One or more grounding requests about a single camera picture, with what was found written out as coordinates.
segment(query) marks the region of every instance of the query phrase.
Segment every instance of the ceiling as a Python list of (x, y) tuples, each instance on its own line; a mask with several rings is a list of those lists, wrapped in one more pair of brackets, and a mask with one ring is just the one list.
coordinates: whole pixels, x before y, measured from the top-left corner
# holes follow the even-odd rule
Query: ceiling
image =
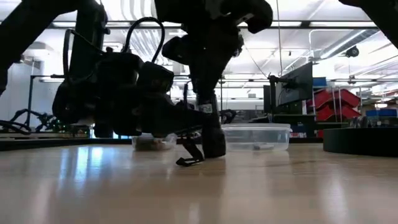
[[(4, 19), (19, 2), (18, 0), (0, 0), (0, 20)], [(359, 27), (364, 24), (363, 22), (370, 21), (359, 8), (342, 5), (338, 0), (269, 0), (267, 2), (274, 10), (274, 20), (281, 21), (282, 27), (288, 27), (289, 23), (295, 21), (299, 24), (300, 21), (315, 21), (315, 23), (321, 23), (323, 29), (288, 27), (289, 29), (268, 29), (255, 35), (250, 34), (247, 29), (242, 29), (241, 33), (245, 41), (243, 51), (239, 57), (231, 59), (224, 72), (226, 79), (234, 79), (235, 82), (227, 82), (225, 86), (259, 88), (265, 84), (264, 80), (248, 82), (248, 79), (265, 79), (269, 74), (280, 75), (281, 71), (286, 73), (306, 63), (316, 51), (330, 50), (336, 45), (352, 47), (353, 45), (349, 46), (344, 41), (354, 38), (356, 31), (353, 29), (360, 32)], [(102, 3), (110, 21), (133, 21), (143, 16), (154, 15), (151, 0), (102, 0)], [(58, 24), (59, 26), (73, 26), (72, 22), (75, 19), (76, 13), (70, 13), (59, 16), (56, 21), (62, 22)], [(330, 25), (333, 21), (338, 21), (338, 26), (341, 28), (325, 29), (325, 27), (333, 26)], [(61, 27), (48, 29), (37, 41), (46, 43), (56, 52), (61, 52), (64, 33), (65, 29)], [(169, 40), (181, 33), (183, 32), (175, 27), (167, 28), (165, 38)], [(126, 29), (112, 29), (111, 35), (105, 37), (105, 44), (120, 49), (125, 36)], [(132, 36), (131, 48), (144, 60), (150, 60), (159, 40), (160, 30), (137, 29)], [(354, 42), (354, 45), (360, 51), (358, 57), (342, 57), (344, 52), (335, 52), (334, 57), (318, 61), (314, 76), (329, 79), (348, 78), (349, 75), (356, 75), (356, 78), (392, 78), (398, 74), (398, 50), (381, 32)], [(173, 69), (173, 62), (166, 58), (160, 57), (157, 63)], [(185, 67), (179, 72), (185, 74), (189, 71)], [(354, 87), (362, 86), (370, 89), (379, 84), (361, 82), (355, 84)]]

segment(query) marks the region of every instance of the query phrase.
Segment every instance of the food container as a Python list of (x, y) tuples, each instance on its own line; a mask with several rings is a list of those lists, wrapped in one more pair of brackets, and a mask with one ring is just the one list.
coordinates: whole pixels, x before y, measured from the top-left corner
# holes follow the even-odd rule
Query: food container
[(143, 133), (132, 138), (132, 146), (136, 151), (164, 151), (177, 145), (177, 136), (170, 134), (166, 138), (154, 138), (151, 134)]
[(289, 124), (224, 124), (227, 149), (284, 151), (289, 147)]

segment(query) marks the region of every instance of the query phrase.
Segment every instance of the wooden table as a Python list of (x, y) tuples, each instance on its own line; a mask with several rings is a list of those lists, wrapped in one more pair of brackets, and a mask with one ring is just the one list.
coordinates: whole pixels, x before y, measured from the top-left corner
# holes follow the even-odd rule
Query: wooden table
[(79, 146), (0, 153), (0, 223), (398, 223), (398, 162), (229, 151), (183, 168), (178, 148)]

